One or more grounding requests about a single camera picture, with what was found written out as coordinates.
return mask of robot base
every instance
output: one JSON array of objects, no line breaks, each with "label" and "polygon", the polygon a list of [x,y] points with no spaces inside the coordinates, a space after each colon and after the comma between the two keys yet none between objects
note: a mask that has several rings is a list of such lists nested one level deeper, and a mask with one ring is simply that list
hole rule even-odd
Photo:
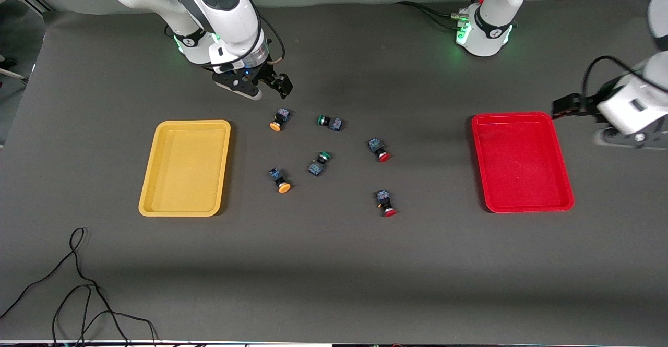
[{"label": "robot base", "polygon": [[664,116],[631,135],[624,135],[613,127],[600,129],[594,133],[594,143],[602,146],[666,150],[668,149],[668,121]]},{"label": "robot base", "polygon": [[[469,5],[466,8],[460,9],[460,14],[468,14],[469,17],[475,16],[475,11],[480,8],[479,3],[474,3]],[[503,33],[499,30],[498,38],[490,39],[487,38],[485,31],[478,27],[475,23],[475,19],[470,19],[463,28],[460,29],[457,33],[457,38],[455,42],[461,47],[466,48],[466,51],[470,52],[475,56],[480,57],[489,57],[496,54],[501,50],[504,44],[508,43],[508,36],[512,26]]]}]

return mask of green led light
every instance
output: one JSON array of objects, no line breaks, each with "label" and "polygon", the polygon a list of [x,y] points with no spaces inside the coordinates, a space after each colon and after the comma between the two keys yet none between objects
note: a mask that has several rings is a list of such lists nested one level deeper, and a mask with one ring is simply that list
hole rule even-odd
[{"label": "green led light", "polygon": [[508,33],[506,34],[506,38],[503,40],[503,44],[508,43],[508,39],[510,38],[510,32],[512,31],[512,25],[510,25],[510,28],[508,28]]},{"label": "green led light", "polygon": [[174,36],[174,42],[176,42],[176,45],[178,46],[178,51],[183,54],[183,48],[181,48],[181,43],[179,43],[178,39],[176,38],[176,35]]},{"label": "green led light", "polygon": [[467,22],[463,28],[460,28],[460,33],[457,35],[457,43],[460,43],[461,45],[465,44],[470,32],[471,24],[470,22]]}]

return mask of white robotic arm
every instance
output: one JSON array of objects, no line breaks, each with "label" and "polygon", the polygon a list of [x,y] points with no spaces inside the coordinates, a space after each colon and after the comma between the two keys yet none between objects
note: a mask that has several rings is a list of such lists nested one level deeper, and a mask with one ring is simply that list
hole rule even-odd
[{"label": "white robotic arm", "polygon": [[285,98],[293,86],[276,74],[252,0],[119,0],[127,7],[160,15],[174,31],[187,59],[212,67],[214,82],[252,100],[263,81]]},{"label": "white robotic arm", "polygon": [[[555,100],[553,118],[592,115],[597,123],[608,123],[595,136],[601,145],[668,149],[668,0],[651,0],[647,18],[661,52],[608,81],[591,97],[583,90]],[[587,75],[603,59],[626,67],[614,57],[601,56]]]},{"label": "white robotic arm", "polygon": [[132,9],[144,9],[155,12],[174,32],[181,52],[194,64],[206,64],[210,61],[208,48],[213,45],[212,34],[202,30],[190,18],[186,9],[178,0],[119,0]]},{"label": "white robotic arm", "polygon": [[470,17],[462,23],[456,43],[476,56],[487,57],[499,52],[508,42],[511,22],[524,0],[484,0],[460,9]]},{"label": "white robotic arm", "polygon": [[209,48],[209,57],[215,72],[255,67],[267,59],[269,53],[265,46],[265,34],[251,0],[181,2],[199,26],[220,37],[220,40]]}]

